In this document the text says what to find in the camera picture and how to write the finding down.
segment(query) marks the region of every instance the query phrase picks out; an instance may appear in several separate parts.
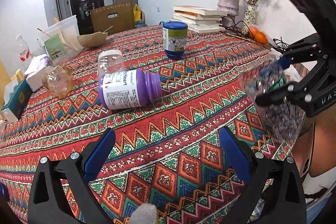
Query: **red tablecloth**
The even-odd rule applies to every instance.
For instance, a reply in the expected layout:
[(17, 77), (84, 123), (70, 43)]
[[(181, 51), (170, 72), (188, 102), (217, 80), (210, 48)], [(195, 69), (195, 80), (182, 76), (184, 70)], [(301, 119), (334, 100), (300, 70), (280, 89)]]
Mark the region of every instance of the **red tablecloth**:
[[(219, 222), (243, 187), (219, 146), (218, 130), (224, 125), (254, 151), (286, 156), (293, 144), (279, 147), (264, 132), (239, 82), (243, 72), (267, 59), (268, 50), (221, 32), (189, 33), (184, 59), (173, 61), (161, 39), (161, 26), (110, 36), (105, 46), (65, 64), (76, 82), (66, 98), (42, 89), (33, 94), (20, 121), (7, 126), (0, 143), (0, 182), (22, 221), (27, 222), (39, 159), (80, 152), (107, 127), (115, 130), (116, 145), (90, 187), (115, 223), (124, 223), (147, 201), (158, 207), (161, 223)], [(123, 52), (128, 69), (160, 73), (161, 100), (120, 111), (102, 107), (97, 57), (111, 48)], [(83, 219), (71, 189), (63, 187), (74, 215)]]

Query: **teal box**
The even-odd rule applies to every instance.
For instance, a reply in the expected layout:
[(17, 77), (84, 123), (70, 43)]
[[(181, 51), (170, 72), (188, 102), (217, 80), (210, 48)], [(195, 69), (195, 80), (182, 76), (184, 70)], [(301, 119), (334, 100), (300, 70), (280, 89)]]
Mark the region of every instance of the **teal box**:
[(20, 119), (31, 94), (32, 90), (26, 79), (14, 86), (13, 92), (10, 93), (9, 102), (2, 107), (2, 113), (9, 123), (17, 122)]

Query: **flower vase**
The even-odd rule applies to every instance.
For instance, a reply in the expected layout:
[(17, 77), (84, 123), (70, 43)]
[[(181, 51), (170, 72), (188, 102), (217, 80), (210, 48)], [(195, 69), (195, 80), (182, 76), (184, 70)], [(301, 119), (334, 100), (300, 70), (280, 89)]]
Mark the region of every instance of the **flower vase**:
[[(245, 13), (244, 13), (244, 19), (243, 21), (248, 25), (253, 25), (255, 24), (255, 20), (256, 20), (256, 13), (255, 13), (255, 6), (254, 5), (248, 5), (245, 9)], [(248, 28), (247, 26), (243, 23), (243, 26), (241, 28), (241, 32), (243, 34), (247, 34), (248, 33)]]
[(218, 0), (217, 10), (228, 14), (222, 18), (221, 24), (224, 27), (232, 27), (235, 25), (236, 16), (239, 15), (239, 0)]

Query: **orange fruit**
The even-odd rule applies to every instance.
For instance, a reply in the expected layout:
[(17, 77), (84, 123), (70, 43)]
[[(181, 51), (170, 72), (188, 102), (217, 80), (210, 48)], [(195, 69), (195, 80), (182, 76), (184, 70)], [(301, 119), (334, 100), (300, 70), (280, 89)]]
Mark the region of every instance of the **orange fruit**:
[(256, 27), (250, 27), (250, 30), (249, 30), (249, 37), (254, 39), (255, 37), (255, 34), (259, 32), (258, 28)]
[(265, 45), (268, 42), (266, 35), (263, 32), (256, 32), (254, 39), (258, 44)]

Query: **brown textured bowl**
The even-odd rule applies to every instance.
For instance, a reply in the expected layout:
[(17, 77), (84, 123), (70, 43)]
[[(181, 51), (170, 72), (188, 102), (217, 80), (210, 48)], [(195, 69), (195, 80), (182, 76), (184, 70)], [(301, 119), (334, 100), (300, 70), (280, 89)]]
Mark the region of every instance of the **brown textured bowl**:
[(96, 48), (105, 44), (107, 32), (95, 32), (91, 34), (84, 34), (77, 37), (78, 42), (84, 48)]

